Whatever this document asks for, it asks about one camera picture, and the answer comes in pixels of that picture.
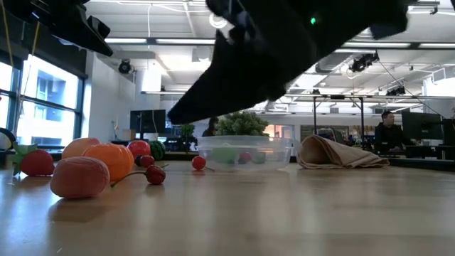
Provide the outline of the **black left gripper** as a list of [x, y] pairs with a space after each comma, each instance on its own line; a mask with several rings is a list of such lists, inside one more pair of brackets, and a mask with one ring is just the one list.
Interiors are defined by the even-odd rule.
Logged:
[[62, 44], [111, 56], [113, 51], [105, 41], [111, 30], [98, 18], [86, 15], [89, 1], [6, 0], [6, 10], [26, 22], [39, 21]]

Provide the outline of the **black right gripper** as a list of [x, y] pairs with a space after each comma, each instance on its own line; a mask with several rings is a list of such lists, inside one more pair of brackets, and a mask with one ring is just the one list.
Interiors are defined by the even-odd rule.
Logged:
[[209, 68], [168, 111], [187, 124], [276, 100], [318, 59], [318, 48], [290, 1], [207, 1], [232, 24], [216, 32]]

